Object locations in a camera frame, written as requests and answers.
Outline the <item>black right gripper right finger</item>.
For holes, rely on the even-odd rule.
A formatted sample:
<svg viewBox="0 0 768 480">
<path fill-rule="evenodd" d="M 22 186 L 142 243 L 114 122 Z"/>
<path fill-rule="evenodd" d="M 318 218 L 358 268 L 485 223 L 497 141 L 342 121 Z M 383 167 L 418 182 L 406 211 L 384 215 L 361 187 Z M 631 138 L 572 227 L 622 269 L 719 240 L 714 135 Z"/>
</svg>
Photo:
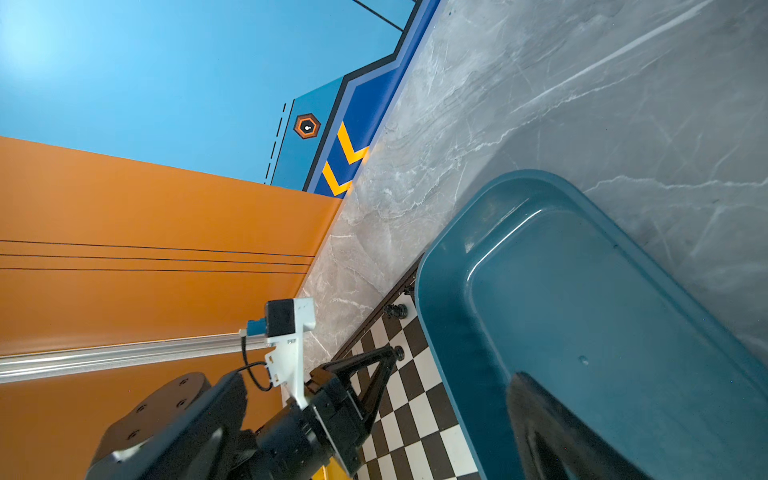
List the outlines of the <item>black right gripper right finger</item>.
<svg viewBox="0 0 768 480">
<path fill-rule="evenodd" d="M 527 479 L 649 477 L 527 373 L 512 377 L 506 404 Z"/>
</svg>

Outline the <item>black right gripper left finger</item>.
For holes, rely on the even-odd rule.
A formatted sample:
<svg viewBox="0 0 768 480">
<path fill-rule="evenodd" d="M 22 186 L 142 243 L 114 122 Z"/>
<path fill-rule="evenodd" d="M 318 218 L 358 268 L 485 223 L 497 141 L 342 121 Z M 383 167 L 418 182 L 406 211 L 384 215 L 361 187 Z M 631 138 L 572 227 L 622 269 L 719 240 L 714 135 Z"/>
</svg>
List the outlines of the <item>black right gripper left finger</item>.
<svg viewBox="0 0 768 480">
<path fill-rule="evenodd" d="M 107 428 L 88 479 L 224 479 L 247 406 L 241 374 L 183 374 Z"/>
</svg>

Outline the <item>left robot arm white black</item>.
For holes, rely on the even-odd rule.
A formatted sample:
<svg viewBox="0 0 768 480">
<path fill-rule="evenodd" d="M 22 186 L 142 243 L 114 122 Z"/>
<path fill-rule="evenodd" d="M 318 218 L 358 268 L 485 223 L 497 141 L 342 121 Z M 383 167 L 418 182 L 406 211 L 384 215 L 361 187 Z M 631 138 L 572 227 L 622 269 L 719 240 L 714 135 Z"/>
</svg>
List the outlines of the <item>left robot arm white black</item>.
<svg viewBox="0 0 768 480">
<path fill-rule="evenodd" d="M 387 382 L 404 357 L 399 346 L 323 364 L 297 400 L 256 431 L 242 427 L 247 389 L 239 370 L 210 384 L 182 375 L 141 401 L 104 433 L 89 479 L 309 479 L 336 462 L 361 468 Z"/>
</svg>

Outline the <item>black chess piece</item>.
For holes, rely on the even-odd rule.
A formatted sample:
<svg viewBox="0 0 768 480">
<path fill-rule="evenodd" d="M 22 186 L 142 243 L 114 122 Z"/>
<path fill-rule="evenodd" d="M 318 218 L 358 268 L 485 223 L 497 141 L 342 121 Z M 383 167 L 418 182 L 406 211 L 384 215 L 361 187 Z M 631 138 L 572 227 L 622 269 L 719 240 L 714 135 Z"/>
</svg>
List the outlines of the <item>black chess piece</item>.
<svg viewBox="0 0 768 480">
<path fill-rule="evenodd" d="M 389 304 L 384 307 L 384 313 L 390 318 L 403 320 L 408 317 L 409 310 L 405 304 Z"/>
</svg>

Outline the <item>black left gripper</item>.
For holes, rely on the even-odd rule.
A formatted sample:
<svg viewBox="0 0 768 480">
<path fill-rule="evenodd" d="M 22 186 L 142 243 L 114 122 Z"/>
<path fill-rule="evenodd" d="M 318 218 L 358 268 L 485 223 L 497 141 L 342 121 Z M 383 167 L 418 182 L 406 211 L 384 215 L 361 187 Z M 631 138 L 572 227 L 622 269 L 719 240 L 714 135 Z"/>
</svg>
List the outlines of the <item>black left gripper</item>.
<svg viewBox="0 0 768 480">
<path fill-rule="evenodd" d="M 318 436 L 332 447 L 333 456 L 350 477 L 362 466 L 358 450 L 371 434 L 397 362 L 393 346 L 387 345 L 322 364 L 310 372 L 310 380 L 305 383 L 309 409 L 322 427 Z M 375 367 L 374 375 L 357 394 L 351 379 L 371 365 Z"/>
</svg>

